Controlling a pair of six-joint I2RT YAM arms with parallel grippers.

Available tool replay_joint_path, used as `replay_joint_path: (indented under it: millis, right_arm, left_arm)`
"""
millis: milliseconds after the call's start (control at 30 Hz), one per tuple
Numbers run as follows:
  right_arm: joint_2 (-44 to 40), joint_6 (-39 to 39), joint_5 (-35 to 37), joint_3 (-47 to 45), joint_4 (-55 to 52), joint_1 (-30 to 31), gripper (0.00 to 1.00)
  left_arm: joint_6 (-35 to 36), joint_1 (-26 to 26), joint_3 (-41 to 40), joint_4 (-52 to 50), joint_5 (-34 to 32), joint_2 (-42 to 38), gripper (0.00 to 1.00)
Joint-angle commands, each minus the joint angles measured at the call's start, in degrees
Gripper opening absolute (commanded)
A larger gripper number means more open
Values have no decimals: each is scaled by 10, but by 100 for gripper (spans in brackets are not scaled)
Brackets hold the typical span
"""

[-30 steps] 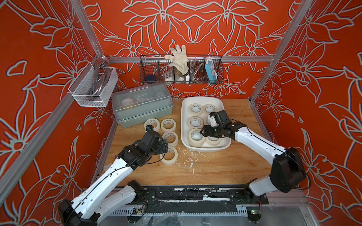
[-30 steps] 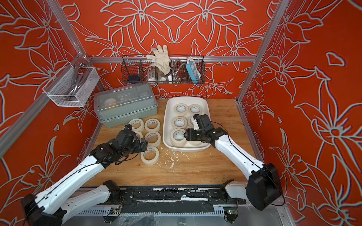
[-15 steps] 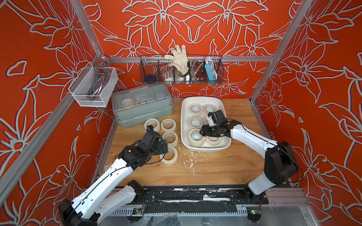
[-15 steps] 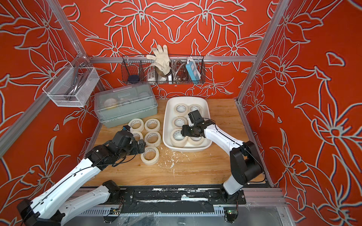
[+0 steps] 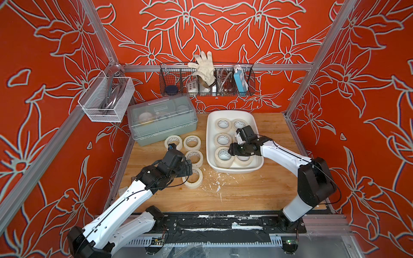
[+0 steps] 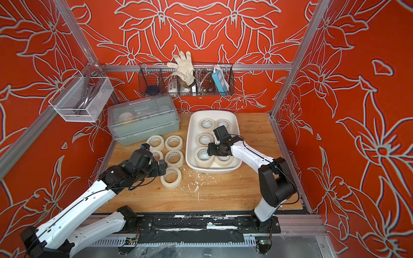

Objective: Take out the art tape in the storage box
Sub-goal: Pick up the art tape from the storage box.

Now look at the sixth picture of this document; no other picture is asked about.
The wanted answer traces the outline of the beige tape roll four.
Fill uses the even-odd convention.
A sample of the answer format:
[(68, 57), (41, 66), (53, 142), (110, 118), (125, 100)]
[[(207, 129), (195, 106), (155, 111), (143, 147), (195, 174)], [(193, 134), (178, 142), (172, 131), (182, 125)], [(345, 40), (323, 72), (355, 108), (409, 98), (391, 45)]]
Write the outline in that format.
[(215, 137), (210, 133), (201, 133), (196, 137), (196, 143), (199, 147), (208, 146), (215, 142)]

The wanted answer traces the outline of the beige tape roll ten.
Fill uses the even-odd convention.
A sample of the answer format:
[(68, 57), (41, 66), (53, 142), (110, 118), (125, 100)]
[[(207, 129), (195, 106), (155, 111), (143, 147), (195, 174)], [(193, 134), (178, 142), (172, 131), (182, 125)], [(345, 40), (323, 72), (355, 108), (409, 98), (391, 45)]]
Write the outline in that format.
[(228, 167), (233, 161), (233, 156), (225, 156), (225, 157), (221, 157), (221, 156), (215, 156), (214, 157), (214, 162), (221, 166), (221, 167)]

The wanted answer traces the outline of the beige tape roll two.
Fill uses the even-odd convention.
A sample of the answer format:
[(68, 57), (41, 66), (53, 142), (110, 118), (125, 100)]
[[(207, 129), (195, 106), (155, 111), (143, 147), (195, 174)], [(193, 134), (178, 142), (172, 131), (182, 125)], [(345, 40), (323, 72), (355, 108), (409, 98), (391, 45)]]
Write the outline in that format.
[(152, 156), (156, 161), (163, 160), (163, 153), (160, 150), (151, 150)]

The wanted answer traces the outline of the beige tape roll three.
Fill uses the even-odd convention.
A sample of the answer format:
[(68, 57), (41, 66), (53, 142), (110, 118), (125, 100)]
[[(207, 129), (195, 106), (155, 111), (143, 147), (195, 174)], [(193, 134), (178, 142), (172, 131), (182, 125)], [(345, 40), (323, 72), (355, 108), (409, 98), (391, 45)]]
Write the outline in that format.
[(209, 169), (214, 163), (214, 157), (208, 154), (206, 146), (199, 147), (195, 151), (195, 163), (199, 168)]

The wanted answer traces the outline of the beige tape roll one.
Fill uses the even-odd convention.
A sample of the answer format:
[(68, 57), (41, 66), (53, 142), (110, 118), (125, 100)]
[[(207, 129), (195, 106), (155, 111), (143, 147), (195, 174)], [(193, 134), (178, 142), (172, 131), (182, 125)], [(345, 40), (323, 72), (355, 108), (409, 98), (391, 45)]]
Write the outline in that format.
[(171, 135), (165, 140), (165, 147), (170, 151), (182, 150), (183, 139), (179, 135)]

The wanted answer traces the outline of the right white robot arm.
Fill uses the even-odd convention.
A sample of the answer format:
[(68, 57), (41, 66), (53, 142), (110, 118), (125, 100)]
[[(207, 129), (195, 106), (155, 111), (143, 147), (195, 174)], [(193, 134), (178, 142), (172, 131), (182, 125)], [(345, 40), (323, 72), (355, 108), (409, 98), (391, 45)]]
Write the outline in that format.
[(243, 140), (229, 144), (209, 143), (207, 153), (209, 156), (237, 158), (257, 172), (261, 201), (253, 212), (261, 223), (269, 221), (277, 209), (297, 193), (286, 160), (266, 156)]

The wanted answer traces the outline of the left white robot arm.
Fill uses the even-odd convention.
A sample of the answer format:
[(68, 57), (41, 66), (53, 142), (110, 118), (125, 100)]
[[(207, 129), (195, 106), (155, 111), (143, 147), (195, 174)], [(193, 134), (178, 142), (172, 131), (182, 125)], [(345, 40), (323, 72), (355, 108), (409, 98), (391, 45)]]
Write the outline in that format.
[(111, 215), (89, 224), (80, 225), (104, 203), (123, 190), (143, 186), (147, 177), (166, 174), (164, 160), (133, 166), (127, 161), (109, 167), (72, 204), (38, 227), (29, 226), (20, 237), (29, 258), (71, 258), (90, 244), (117, 232), (135, 232), (140, 222), (133, 210), (125, 205)]

